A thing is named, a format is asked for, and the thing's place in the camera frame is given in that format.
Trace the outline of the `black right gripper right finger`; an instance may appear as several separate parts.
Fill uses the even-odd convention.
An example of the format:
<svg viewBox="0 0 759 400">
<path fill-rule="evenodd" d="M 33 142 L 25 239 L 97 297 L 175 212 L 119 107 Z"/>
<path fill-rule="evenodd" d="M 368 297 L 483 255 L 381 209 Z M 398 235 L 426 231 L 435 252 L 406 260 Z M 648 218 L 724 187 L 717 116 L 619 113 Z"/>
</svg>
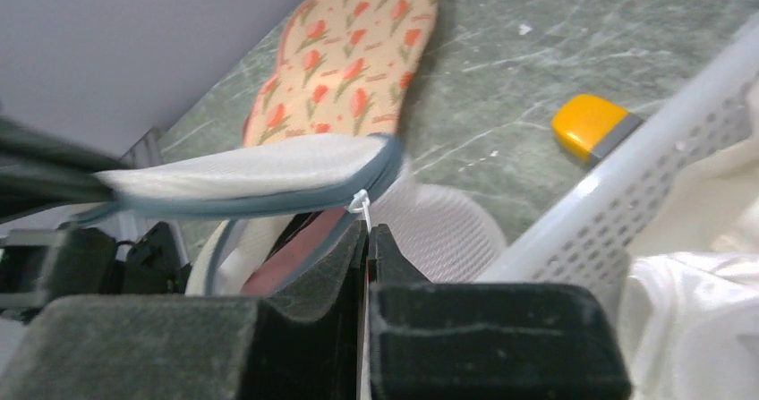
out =
<svg viewBox="0 0 759 400">
<path fill-rule="evenodd" d="M 628 399 L 601 304 L 578 285 L 435 284 L 388 226 L 368 237 L 373 399 Z"/>
</svg>

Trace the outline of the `pink bra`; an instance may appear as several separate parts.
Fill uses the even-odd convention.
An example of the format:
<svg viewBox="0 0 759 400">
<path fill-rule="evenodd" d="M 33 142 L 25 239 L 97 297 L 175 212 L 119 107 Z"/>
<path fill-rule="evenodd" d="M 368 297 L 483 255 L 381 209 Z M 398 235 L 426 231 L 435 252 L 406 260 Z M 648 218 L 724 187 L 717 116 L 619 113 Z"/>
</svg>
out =
<svg viewBox="0 0 759 400">
<path fill-rule="evenodd" d="M 314 252 L 345 214 L 343 209 L 327 209 L 295 215 L 279 235 L 263 264 L 243 284 L 244 295 L 265 296 Z"/>
</svg>

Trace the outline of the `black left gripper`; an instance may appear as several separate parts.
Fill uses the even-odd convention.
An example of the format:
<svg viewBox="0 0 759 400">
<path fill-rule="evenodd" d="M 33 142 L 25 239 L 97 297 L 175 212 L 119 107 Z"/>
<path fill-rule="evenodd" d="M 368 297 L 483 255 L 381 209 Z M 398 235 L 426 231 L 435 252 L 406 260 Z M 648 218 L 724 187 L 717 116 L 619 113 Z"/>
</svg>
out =
<svg viewBox="0 0 759 400">
<path fill-rule="evenodd" d="M 1 118 L 1 221 L 66 205 L 110 202 L 96 174 L 123 161 Z M 168 223 L 136 241 L 96 227 L 13 230 L 1 240 L 1 315 L 34 319 L 58 298 L 82 294 L 181 294 L 190 265 Z"/>
</svg>

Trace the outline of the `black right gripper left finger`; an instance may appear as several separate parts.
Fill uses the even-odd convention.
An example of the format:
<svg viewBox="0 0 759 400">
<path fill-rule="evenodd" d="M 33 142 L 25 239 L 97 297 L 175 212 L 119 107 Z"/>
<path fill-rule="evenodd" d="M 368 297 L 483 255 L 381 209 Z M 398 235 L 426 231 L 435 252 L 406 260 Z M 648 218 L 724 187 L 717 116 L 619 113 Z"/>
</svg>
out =
<svg viewBox="0 0 759 400">
<path fill-rule="evenodd" d="M 4 399 L 355 399 L 367 231 L 268 297 L 76 295 L 30 324 Z"/>
</svg>

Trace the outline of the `white mesh laundry bag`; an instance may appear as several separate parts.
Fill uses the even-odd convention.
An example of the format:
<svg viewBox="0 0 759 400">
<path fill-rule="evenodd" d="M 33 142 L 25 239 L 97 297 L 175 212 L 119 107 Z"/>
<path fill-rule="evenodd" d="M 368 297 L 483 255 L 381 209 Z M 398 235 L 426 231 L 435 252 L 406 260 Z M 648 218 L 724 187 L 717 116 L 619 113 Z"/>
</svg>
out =
<svg viewBox="0 0 759 400">
<path fill-rule="evenodd" d="M 189 295 L 241 294 L 295 215 L 327 209 L 345 214 L 275 291 L 324 259 L 351 226 L 388 226 L 434 282 L 471 282 L 507 250 L 485 209 L 457 189 L 419 183 L 401 140 L 387 134 L 303 135 L 97 178 L 114 191 L 114 210 L 218 221 L 192 267 Z"/>
</svg>

